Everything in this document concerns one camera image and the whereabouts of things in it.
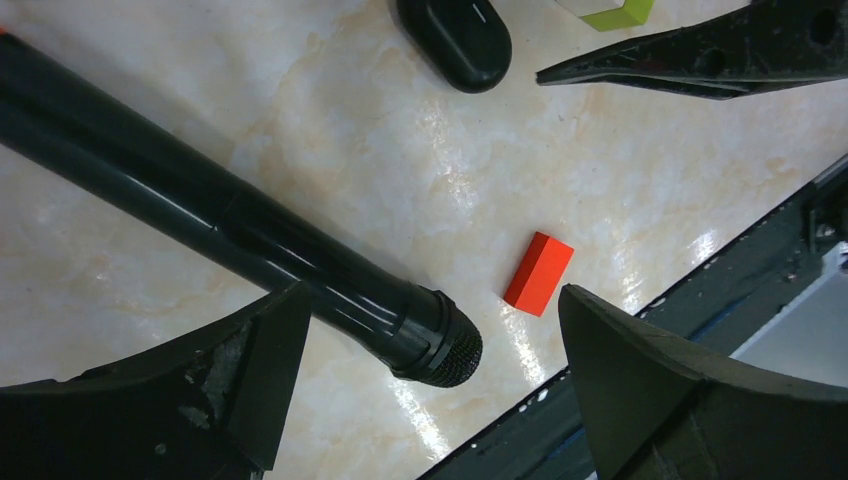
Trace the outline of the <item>black earbud case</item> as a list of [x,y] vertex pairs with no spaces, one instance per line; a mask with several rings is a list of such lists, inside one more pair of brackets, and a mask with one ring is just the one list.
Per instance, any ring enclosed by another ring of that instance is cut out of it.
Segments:
[[400,23],[441,77],[478,94],[495,88],[512,60],[509,30],[485,0],[399,0]]

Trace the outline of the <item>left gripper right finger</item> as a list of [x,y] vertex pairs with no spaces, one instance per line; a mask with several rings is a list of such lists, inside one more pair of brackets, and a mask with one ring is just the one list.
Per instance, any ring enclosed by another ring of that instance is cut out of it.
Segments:
[[559,318],[601,479],[843,479],[847,391],[760,369],[567,285]]

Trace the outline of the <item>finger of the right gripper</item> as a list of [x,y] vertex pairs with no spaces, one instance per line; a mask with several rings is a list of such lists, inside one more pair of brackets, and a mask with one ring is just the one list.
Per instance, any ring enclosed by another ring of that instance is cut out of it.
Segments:
[[727,100],[847,76],[845,0],[753,1],[627,39],[536,74],[541,86],[610,83]]

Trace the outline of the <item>purple white green block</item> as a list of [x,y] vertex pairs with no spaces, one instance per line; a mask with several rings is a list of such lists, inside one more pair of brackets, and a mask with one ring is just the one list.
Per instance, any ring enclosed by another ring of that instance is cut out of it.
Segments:
[[557,4],[599,32],[644,25],[654,0],[557,0]]

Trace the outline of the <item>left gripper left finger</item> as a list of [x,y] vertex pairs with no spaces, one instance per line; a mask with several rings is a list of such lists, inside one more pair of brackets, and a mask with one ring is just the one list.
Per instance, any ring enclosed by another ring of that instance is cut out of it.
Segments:
[[1,391],[5,479],[259,479],[311,317],[303,285],[66,380]]

